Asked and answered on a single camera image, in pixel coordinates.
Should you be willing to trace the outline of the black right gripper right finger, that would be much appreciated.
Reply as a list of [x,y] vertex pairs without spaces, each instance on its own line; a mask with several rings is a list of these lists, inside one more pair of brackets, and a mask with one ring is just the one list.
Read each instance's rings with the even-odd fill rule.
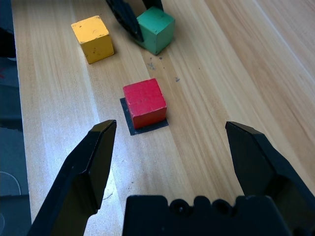
[[291,164],[252,127],[225,125],[234,171],[246,196],[270,197],[295,235],[315,234],[315,197]]

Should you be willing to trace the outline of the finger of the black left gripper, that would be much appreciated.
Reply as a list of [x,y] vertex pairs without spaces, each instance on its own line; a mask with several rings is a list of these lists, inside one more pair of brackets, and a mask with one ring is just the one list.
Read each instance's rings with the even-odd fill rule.
[[140,25],[130,5],[123,0],[106,0],[119,24],[137,41],[143,42]]
[[163,10],[163,5],[161,0],[142,0],[146,9],[150,9],[151,7],[158,8],[160,10]]

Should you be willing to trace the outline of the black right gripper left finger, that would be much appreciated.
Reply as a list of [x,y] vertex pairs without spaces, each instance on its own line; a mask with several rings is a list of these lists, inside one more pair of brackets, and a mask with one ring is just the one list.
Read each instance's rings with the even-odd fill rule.
[[30,236],[82,236],[101,208],[117,123],[96,124],[65,159],[32,226]]

